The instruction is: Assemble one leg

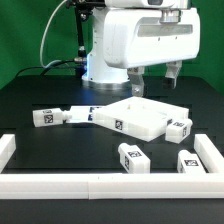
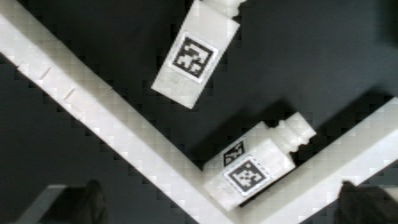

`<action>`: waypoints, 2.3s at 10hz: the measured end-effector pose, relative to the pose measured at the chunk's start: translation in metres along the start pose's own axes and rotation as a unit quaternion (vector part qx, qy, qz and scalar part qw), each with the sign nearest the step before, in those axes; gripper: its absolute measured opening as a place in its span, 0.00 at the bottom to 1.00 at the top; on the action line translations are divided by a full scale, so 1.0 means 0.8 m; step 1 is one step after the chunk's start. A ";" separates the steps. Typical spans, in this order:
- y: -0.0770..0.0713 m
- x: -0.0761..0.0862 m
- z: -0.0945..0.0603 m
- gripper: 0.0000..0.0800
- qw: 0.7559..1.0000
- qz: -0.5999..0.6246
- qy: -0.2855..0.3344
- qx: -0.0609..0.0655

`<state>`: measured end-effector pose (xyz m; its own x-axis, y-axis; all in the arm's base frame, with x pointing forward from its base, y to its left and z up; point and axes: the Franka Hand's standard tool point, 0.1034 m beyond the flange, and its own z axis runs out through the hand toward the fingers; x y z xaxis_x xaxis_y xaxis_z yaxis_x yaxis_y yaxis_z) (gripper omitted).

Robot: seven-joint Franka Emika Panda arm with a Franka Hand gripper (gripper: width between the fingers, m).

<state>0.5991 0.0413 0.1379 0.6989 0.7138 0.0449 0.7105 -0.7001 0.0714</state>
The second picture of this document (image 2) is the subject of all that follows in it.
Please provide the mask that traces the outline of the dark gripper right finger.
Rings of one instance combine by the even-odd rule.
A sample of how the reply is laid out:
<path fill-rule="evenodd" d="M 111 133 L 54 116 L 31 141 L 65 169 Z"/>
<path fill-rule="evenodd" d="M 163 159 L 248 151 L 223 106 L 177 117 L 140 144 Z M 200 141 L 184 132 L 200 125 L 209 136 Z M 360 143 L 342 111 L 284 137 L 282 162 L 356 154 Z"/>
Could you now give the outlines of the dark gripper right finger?
<path fill-rule="evenodd" d="M 398 224 L 398 186 L 342 182 L 333 224 Z"/>

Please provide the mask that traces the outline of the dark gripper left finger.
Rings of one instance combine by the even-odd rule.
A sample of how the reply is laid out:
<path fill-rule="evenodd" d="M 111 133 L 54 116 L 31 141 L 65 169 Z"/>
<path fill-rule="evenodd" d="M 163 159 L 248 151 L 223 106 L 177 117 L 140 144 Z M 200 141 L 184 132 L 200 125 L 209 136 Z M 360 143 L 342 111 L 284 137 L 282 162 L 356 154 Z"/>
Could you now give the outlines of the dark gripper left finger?
<path fill-rule="evenodd" d="M 49 185 L 15 220 L 15 224 L 108 224 L 99 182 L 85 186 Z"/>

